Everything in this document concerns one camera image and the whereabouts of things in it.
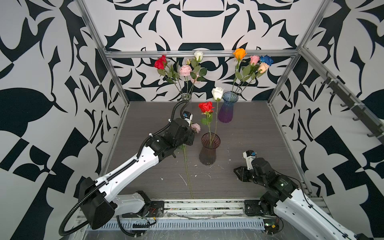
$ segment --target white rose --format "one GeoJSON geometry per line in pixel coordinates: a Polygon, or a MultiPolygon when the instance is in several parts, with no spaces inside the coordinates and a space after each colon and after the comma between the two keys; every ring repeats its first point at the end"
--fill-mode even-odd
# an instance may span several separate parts
{"type": "Polygon", "coordinates": [[[222,88],[214,88],[212,89],[212,95],[214,96],[213,99],[215,101],[220,101],[223,96],[224,89],[222,88]]]}
{"type": "Polygon", "coordinates": [[[203,60],[203,52],[202,51],[196,51],[194,53],[196,61],[201,62],[203,60]]]}

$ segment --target red rose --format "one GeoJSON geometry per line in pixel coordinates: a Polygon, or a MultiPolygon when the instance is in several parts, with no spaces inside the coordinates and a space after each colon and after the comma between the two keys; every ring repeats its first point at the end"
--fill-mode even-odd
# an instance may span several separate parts
{"type": "Polygon", "coordinates": [[[207,103],[199,103],[199,108],[201,109],[201,111],[203,113],[205,113],[205,112],[213,113],[213,111],[212,111],[213,107],[212,107],[211,101],[209,101],[207,103]]]}
{"type": "Polygon", "coordinates": [[[165,55],[162,55],[161,58],[156,60],[155,68],[157,68],[157,69],[164,69],[164,63],[166,63],[166,62],[167,62],[167,60],[166,60],[165,55]]]}

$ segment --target flower on table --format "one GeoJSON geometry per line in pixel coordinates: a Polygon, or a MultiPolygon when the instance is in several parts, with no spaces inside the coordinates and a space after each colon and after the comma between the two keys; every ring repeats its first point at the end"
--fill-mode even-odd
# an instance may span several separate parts
{"type": "Polygon", "coordinates": [[[271,66],[272,63],[273,63],[272,58],[271,58],[270,56],[268,56],[268,55],[262,56],[262,57],[260,58],[260,61],[261,61],[262,63],[266,63],[266,64],[268,64],[269,66],[271,66]]]}
{"type": "Polygon", "coordinates": [[[189,66],[189,65],[183,65],[180,69],[179,69],[179,74],[180,76],[189,76],[190,73],[192,71],[192,68],[189,66]]]}
{"type": "Polygon", "coordinates": [[[156,60],[155,68],[157,68],[157,69],[164,69],[164,63],[167,63],[167,59],[166,59],[165,55],[162,55],[161,58],[156,60]]]}
{"type": "Polygon", "coordinates": [[[213,99],[215,101],[220,101],[223,96],[223,92],[224,92],[224,89],[219,87],[212,89],[213,99]]]}
{"type": "Polygon", "coordinates": [[[265,73],[265,71],[269,68],[269,65],[266,63],[260,63],[259,69],[257,70],[259,73],[265,73]]]}
{"type": "Polygon", "coordinates": [[[236,51],[233,54],[235,55],[235,58],[238,61],[241,61],[245,57],[245,55],[247,55],[247,53],[245,52],[244,48],[236,49],[236,51]]]}
{"type": "Polygon", "coordinates": [[[192,128],[195,132],[197,132],[197,133],[199,133],[199,132],[201,131],[201,127],[200,127],[200,125],[198,125],[197,123],[192,124],[192,125],[191,125],[191,128],[192,128]]]}
{"type": "Polygon", "coordinates": [[[203,60],[203,52],[202,51],[196,51],[194,53],[196,61],[201,62],[203,60]]]}
{"type": "Polygon", "coordinates": [[[251,56],[251,60],[249,61],[249,64],[256,65],[259,60],[260,60],[259,56],[257,55],[251,56]]]}
{"type": "Polygon", "coordinates": [[[212,111],[212,102],[209,101],[207,103],[199,103],[199,108],[201,109],[202,114],[207,115],[207,113],[213,113],[212,111]]]}

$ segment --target purple vase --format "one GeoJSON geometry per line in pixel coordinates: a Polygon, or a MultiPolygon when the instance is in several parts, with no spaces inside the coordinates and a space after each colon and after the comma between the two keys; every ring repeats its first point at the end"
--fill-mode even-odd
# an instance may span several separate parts
{"type": "Polygon", "coordinates": [[[220,122],[230,122],[233,118],[233,106],[239,100],[234,92],[226,92],[223,94],[224,104],[221,106],[217,118],[220,122]]]}

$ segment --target black and white backdrop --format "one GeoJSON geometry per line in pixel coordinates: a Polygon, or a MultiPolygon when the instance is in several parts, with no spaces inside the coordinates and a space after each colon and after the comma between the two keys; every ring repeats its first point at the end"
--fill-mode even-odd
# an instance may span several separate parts
{"type": "MultiPolygon", "coordinates": [[[[109,51],[295,49],[321,0],[85,0],[109,51]]],[[[173,59],[185,62],[185,59],[173,59]]],[[[212,97],[214,87],[232,88],[233,58],[204,58],[207,82],[193,100],[212,97]]],[[[267,100],[289,62],[274,58],[268,74],[241,100],[267,100]]],[[[154,59],[115,59],[131,101],[177,100],[178,91],[151,67],[154,59]]]]}
{"type": "Polygon", "coordinates": [[[59,239],[124,103],[75,2],[2,1],[0,16],[1,238],[59,239]]]}
{"type": "MultiPolygon", "coordinates": [[[[380,0],[335,0],[310,50],[384,119],[383,27],[380,0]]],[[[295,158],[315,195],[355,233],[384,237],[384,146],[301,58],[273,103],[295,158]]]]}

